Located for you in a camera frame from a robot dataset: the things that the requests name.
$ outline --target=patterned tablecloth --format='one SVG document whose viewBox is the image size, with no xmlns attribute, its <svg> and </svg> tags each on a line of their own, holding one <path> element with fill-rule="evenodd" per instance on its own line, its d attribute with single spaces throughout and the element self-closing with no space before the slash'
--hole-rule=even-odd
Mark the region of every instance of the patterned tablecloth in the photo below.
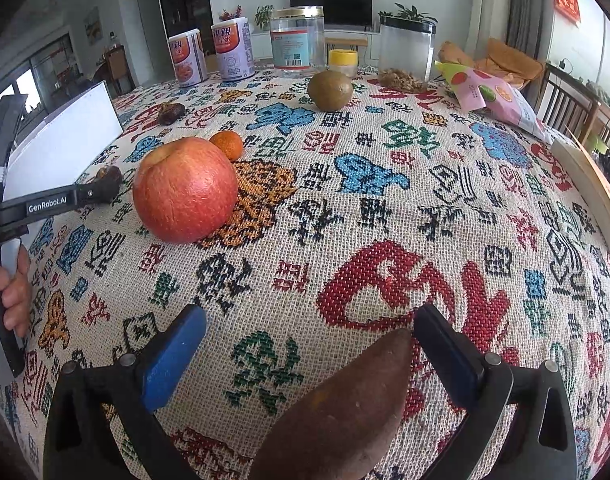
<svg viewBox="0 0 610 480">
<path fill-rule="evenodd" d="M 157 417 L 210 480 L 246 478 L 288 406 L 383 333 L 410 326 L 431 299 L 481 351 L 558 363 L 579 475 L 593 475 L 610 453 L 610 255 L 595 219 L 527 134 L 461 113 L 442 88 L 411 96 L 372 78 L 359 76 L 334 113 L 316 110 L 307 80 L 271 71 L 115 101 L 125 131 L 82 180 L 117 164 L 120 195 L 47 221 L 30 248 L 26 371 L 0 399 L 37 472 L 62 364 L 138 352 L 194 299 L 207 335 Z M 165 101 L 188 107 L 166 128 L 156 124 Z M 224 129 L 245 142 L 231 223 L 197 244 L 162 243 L 133 208 L 139 162 L 164 142 Z M 144 478 L 120 420 L 108 417 Z M 404 422 L 368 478 L 418 478 L 462 417 L 416 348 Z"/>
</svg>

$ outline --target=curtain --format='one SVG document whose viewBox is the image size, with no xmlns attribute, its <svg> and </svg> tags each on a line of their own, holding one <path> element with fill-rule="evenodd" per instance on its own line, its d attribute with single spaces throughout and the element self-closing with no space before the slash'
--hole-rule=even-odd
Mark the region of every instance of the curtain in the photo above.
<svg viewBox="0 0 610 480">
<path fill-rule="evenodd" d="M 549 41 L 549 38 L 542 38 L 543 29 L 547 28 L 546 10 L 549 9 L 544 0 L 512 0 L 507 44 L 534 59 L 539 58 L 541 41 Z"/>
<path fill-rule="evenodd" d="M 489 38 L 505 41 L 509 12 L 510 0 L 474 0 L 465 52 L 473 59 L 483 59 Z"/>
</svg>

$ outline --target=apple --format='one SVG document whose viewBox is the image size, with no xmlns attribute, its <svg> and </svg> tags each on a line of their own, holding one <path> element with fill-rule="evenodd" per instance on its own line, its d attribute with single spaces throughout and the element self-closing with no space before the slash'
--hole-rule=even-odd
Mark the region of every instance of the apple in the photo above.
<svg viewBox="0 0 610 480">
<path fill-rule="evenodd" d="M 147 154 L 134 176 L 132 195 L 138 216 L 152 234 L 165 242 L 188 244 L 229 220 L 238 180 L 218 147 L 186 137 Z"/>
</svg>

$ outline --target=snack bag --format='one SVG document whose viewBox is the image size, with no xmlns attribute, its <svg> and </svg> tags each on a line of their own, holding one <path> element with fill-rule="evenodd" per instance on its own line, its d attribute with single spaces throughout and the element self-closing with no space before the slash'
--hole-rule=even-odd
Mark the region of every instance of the snack bag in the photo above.
<svg viewBox="0 0 610 480">
<path fill-rule="evenodd" d="M 494 118 L 518 126 L 547 144 L 553 142 L 551 133 L 522 94 L 499 77 L 456 63 L 435 64 L 456 94 L 463 112 L 487 107 Z"/>
</svg>

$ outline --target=small yellow container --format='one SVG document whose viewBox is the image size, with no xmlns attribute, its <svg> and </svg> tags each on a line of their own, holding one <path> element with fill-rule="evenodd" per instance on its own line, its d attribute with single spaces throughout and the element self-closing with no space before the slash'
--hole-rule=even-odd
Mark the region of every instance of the small yellow container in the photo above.
<svg viewBox="0 0 610 480">
<path fill-rule="evenodd" d="M 329 51 L 329 70 L 341 72 L 347 77 L 356 77 L 358 73 L 358 52 L 334 48 Z"/>
</svg>

